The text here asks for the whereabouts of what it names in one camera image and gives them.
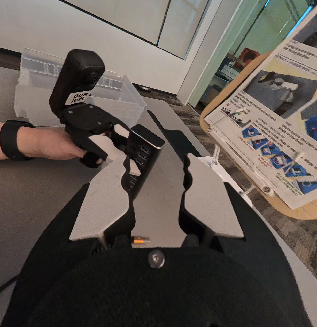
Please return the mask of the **frosted glass wall panel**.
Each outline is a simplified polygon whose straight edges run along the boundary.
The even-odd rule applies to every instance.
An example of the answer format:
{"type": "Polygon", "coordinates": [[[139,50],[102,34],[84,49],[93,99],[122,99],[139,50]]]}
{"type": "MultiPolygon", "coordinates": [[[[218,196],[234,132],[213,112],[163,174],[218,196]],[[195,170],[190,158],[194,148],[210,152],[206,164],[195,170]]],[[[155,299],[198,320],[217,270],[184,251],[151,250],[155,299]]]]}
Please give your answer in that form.
{"type": "Polygon", "coordinates": [[[208,0],[169,1],[158,48],[184,59],[209,3],[208,0]]]}

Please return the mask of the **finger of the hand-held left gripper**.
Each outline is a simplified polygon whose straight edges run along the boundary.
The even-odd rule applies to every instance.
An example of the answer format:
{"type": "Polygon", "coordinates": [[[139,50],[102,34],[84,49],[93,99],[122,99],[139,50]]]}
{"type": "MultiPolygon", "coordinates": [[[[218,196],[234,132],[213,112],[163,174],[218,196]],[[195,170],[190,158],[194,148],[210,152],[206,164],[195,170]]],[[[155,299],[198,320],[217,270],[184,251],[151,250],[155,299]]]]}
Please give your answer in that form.
{"type": "Polygon", "coordinates": [[[113,145],[123,153],[129,153],[127,145],[130,130],[128,127],[125,128],[120,124],[114,125],[113,123],[110,123],[110,126],[110,140],[113,142],[113,145]]]}
{"type": "Polygon", "coordinates": [[[103,170],[109,164],[117,159],[124,158],[127,156],[122,150],[119,150],[112,142],[110,138],[104,135],[92,135],[88,137],[91,145],[95,145],[95,150],[102,150],[107,154],[106,159],[102,158],[102,155],[97,154],[102,162],[99,165],[99,169],[103,170]]]}

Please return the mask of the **white poster stand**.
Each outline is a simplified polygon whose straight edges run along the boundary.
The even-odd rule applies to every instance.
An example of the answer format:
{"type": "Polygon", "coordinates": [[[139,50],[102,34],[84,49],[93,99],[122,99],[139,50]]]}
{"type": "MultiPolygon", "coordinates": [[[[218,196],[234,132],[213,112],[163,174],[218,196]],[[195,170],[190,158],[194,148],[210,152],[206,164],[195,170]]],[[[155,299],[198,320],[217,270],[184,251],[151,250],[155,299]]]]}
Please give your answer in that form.
{"type": "Polygon", "coordinates": [[[251,185],[246,189],[241,188],[237,184],[237,182],[230,176],[230,174],[219,163],[218,160],[219,160],[220,151],[221,151],[220,147],[218,145],[215,145],[212,156],[199,157],[199,160],[201,160],[203,163],[209,166],[214,172],[216,172],[223,180],[223,182],[229,183],[237,191],[237,193],[247,202],[247,204],[252,208],[253,204],[251,199],[248,197],[248,194],[254,190],[255,188],[254,185],[251,185]]]}

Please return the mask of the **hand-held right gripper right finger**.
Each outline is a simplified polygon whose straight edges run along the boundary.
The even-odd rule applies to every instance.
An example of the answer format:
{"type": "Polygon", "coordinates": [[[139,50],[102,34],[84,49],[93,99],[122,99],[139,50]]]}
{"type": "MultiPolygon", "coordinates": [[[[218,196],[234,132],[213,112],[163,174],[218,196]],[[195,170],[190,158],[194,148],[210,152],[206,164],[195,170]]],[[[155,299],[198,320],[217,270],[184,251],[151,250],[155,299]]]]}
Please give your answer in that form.
{"type": "Polygon", "coordinates": [[[213,247],[218,237],[239,239],[244,232],[222,178],[192,153],[184,160],[184,192],[178,223],[199,245],[213,247]]]}

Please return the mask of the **clear plastic box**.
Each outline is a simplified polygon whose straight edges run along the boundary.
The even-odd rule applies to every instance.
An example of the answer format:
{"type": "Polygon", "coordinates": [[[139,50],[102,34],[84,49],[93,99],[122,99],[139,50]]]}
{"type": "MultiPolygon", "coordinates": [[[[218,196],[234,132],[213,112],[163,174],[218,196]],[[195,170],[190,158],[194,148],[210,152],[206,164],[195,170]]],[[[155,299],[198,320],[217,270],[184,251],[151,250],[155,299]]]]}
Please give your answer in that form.
{"type": "MultiPolygon", "coordinates": [[[[17,117],[28,118],[38,127],[62,127],[51,111],[49,98],[61,71],[64,58],[23,48],[20,76],[15,89],[14,110],[17,117]]],[[[106,70],[86,103],[112,114],[129,128],[136,125],[144,108],[144,99],[126,75],[106,70]]]]}

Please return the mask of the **round wooden side table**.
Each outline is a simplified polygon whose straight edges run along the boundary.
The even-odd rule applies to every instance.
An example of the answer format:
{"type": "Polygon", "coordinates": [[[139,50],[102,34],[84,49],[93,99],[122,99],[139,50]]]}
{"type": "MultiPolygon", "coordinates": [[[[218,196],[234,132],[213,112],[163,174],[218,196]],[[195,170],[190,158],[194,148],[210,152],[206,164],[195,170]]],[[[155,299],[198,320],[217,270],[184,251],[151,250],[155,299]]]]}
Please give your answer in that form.
{"type": "Polygon", "coordinates": [[[295,210],[291,210],[289,206],[276,194],[267,194],[264,192],[263,188],[265,185],[263,182],[259,181],[258,176],[254,175],[252,171],[250,171],[249,167],[245,165],[245,161],[243,161],[232,149],[231,147],[221,139],[217,133],[213,132],[210,134],[211,127],[204,120],[204,118],[209,115],[213,110],[215,110],[222,102],[224,102],[228,97],[231,96],[232,93],[238,88],[240,84],[243,83],[245,79],[272,53],[269,51],[265,54],[262,54],[255,58],[251,63],[249,63],[240,74],[228,84],[218,96],[216,96],[209,105],[205,107],[203,112],[200,115],[200,126],[202,130],[209,136],[209,138],[214,142],[214,154],[213,162],[218,161],[219,153],[222,151],[225,153],[226,157],[241,171],[241,173],[245,176],[245,178],[250,182],[251,187],[250,190],[256,189],[258,192],[280,213],[300,220],[316,220],[317,219],[317,199],[307,203],[295,210]]]}

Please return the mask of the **black smartwatch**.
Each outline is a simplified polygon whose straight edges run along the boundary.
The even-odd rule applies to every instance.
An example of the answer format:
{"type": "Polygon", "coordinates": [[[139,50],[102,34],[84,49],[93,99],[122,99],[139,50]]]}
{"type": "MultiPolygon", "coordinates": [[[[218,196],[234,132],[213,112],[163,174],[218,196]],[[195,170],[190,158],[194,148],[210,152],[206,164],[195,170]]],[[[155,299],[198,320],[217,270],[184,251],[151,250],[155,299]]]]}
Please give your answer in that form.
{"type": "Polygon", "coordinates": [[[0,148],[11,161],[30,161],[34,159],[23,155],[18,149],[17,133],[21,127],[36,129],[30,122],[7,120],[0,130],[0,148]]]}

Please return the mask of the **instruction poster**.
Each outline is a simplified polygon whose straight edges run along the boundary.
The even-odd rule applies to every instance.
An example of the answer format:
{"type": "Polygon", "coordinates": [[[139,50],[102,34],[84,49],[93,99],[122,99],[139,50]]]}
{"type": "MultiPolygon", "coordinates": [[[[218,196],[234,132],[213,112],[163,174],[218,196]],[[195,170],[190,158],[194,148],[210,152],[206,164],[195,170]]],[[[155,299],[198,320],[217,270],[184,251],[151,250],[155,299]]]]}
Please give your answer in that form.
{"type": "Polygon", "coordinates": [[[204,121],[267,196],[317,200],[317,6],[204,121]]]}

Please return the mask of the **person's left hand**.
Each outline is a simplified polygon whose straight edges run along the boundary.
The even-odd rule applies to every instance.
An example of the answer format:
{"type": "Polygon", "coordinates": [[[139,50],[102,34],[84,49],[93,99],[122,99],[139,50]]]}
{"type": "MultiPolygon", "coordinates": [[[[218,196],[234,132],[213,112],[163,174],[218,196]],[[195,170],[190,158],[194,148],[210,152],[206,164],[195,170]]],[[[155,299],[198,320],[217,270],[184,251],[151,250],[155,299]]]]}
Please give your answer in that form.
{"type": "Polygon", "coordinates": [[[33,155],[51,160],[83,158],[84,149],[74,144],[71,136],[63,129],[38,129],[33,155]]]}

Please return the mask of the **red box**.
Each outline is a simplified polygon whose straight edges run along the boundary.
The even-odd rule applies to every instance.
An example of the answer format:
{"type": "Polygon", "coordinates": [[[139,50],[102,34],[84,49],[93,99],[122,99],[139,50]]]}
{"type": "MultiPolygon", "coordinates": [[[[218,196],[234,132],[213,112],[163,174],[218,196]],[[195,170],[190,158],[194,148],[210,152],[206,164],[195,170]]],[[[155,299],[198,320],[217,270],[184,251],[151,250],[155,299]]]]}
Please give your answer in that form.
{"type": "Polygon", "coordinates": [[[249,63],[250,61],[254,60],[260,55],[259,52],[254,51],[252,49],[249,49],[245,47],[241,54],[239,55],[238,59],[243,61],[245,64],[249,63]]]}

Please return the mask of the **black USB hub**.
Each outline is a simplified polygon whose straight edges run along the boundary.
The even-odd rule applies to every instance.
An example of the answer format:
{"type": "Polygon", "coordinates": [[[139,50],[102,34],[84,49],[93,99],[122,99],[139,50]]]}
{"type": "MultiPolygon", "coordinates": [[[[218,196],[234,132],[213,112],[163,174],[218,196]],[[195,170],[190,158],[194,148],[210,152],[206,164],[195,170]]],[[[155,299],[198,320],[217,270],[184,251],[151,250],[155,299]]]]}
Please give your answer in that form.
{"type": "Polygon", "coordinates": [[[137,124],[130,130],[124,153],[129,155],[140,170],[140,176],[130,173],[129,192],[132,200],[135,200],[144,182],[148,178],[153,166],[159,157],[165,141],[137,124]]]}

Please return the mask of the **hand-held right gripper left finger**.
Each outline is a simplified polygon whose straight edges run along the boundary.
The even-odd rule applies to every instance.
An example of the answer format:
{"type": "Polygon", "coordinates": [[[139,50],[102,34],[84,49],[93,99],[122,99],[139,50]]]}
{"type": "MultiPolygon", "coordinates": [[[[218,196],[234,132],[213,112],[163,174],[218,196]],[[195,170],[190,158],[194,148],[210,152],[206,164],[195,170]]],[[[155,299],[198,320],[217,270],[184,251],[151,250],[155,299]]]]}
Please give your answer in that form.
{"type": "Polygon", "coordinates": [[[69,239],[97,239],[104,247],[119,235],[131,238],[135,211],[129,193],[130,158],[116,159],[90,182],[69,239]]]}

